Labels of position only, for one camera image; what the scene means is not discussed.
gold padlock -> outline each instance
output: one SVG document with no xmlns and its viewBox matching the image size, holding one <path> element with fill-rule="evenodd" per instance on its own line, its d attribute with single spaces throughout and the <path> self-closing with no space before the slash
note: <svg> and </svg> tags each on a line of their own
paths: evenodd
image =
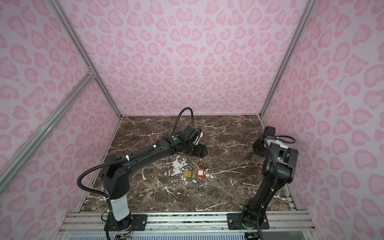
<svg viewBox="0 0 384 240">
<path fill-rule="evenodd" d="M 185 170 L 184 173 L 183 173 L 183 177 L 184 178 L 191 178 L 192 177 L 192 171 Z"/>
</svg>

red padlock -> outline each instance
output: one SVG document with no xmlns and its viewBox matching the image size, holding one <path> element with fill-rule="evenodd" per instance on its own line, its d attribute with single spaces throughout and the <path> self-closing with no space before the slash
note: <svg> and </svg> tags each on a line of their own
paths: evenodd
<svg viewBox="0 0 384 240">
<path fill-rule="evenodd" d="M 202 163 L 200 163 L 199 167 L 197 168 L 197 176 L 198 177 L 204 177 L 204 165 Z"/>
</svg>

side wall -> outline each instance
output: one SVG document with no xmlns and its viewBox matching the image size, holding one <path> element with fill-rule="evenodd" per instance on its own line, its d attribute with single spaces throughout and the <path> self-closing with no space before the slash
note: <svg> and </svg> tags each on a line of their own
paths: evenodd
<svg viewBox="0 0 384 240">
<path fill-rule="evenodd" d="M 76 184 L 78 176 L 100 163 L 117 122 L 91 82 L 0 195 L 0 238 L 54 239 L 84 194 Z"/>
<path fill-rule="evenodd" d="M 0 3 L 0 172 L 87 69 L 44 0 Z"/>
<path fill-rule="evenodd" d="M 307 0 L 62 0 L 120 111 L 259 113 Z"/>
<path fill-rule="evenodd" d="M 383 1 L 320 1 L 265 116 L 321 239 L 384 238 L 383 41 Z"/>
</svg>

pink wallpaper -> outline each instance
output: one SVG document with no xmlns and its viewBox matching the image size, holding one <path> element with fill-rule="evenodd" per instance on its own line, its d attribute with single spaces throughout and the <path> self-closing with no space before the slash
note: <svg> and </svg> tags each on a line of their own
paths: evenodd
<svg viewBox="0 0 384 240">
<path fill-rule="evenodd" d="M 54 239 L 84 193 L 77 177 L 104 157 L 116 124 L 116 115 L 91 82 L 0 195 L 0 238 Z"/>
<path fill-rule="evenodd" d="M 306 0 L 63 0 L 123 114 L 259 113 Z"/>
<path fill-rule="evenodd" d="M 0 172 L 86 69 L 44 0 L 0 3 Z"/>
<path fill-rule="evenodd" d="M 384 239 L 384 1 L 320 1 L 266 115 L 321 239 Z"/>
</svg>

padlock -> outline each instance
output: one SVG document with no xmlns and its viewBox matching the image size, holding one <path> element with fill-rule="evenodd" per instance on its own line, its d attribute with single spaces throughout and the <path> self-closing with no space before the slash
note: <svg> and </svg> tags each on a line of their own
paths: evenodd
<svg viewBox="0 0 384 240">
<path fill-rule="evenodd" d="M 185 170 L 184 173 L 183 173 L 183 177 L 184 178 L 191 178 L 192 177 L 192 171 Z"/>
<path fill-rule="evenodd" d="M 197 176 L 204 177 L 204 165 L 202 163 L 200 163 L 199 167 L 197 168 Z"/>
</svg>

